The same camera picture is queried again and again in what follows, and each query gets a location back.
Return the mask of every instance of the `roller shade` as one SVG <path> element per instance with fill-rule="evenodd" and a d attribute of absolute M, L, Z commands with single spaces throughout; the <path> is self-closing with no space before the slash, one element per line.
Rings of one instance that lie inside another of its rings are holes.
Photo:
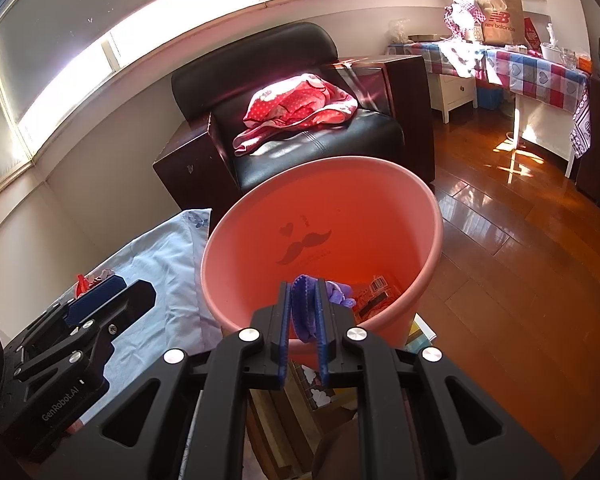
<path fill-rule="evenodd" d="M 17 0 L 0 21 L 0 78 L 14 119 L 75 56 L 151 1 Z"/>

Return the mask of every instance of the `white container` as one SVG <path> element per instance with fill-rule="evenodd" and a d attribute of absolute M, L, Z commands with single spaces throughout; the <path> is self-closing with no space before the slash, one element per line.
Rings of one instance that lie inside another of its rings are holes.
<path fill-rule="evenodd" d="M 562 50 L 560 48 L 549 43 L 543 43 L 540 47 L 542 48 L 542 57 L 547 61 L 562 64 Z"/>

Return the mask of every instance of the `brown paper bag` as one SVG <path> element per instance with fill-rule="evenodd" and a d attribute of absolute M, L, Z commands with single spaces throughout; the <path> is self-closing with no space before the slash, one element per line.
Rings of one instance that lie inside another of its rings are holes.
<path fill-rule="evenodd" d="M 485 44 L 526 45 L 522 0 L 475 0 L 475 2 L 487 17 L 482 24 Z"/>

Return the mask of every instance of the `armchair seat cushion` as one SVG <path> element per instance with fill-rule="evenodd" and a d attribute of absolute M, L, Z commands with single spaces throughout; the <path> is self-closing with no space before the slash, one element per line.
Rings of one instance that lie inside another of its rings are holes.
<path fill-rule="evenodd" d="M 391 117 L 358 108 L 344 124 L 282 132 L 255 152 L 238 157 L 232 154 L 232 159 L 238 186 L 246 193 L 304 162 L 342 155 L 374 156 L 403 164 L 404 136 L 400 125 Z"/>

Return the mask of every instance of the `nb logo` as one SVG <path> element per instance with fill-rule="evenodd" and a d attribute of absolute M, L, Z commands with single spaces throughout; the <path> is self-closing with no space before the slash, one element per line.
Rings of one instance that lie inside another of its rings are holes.
<path fill-rule="evenodd" d="M 510 16 L 511 15 L 508 12 L 501 12 L 499 10 L 496 10 L 495 12 L 491 13 L 489 21 L 496 23 L 509 23 Z"/>

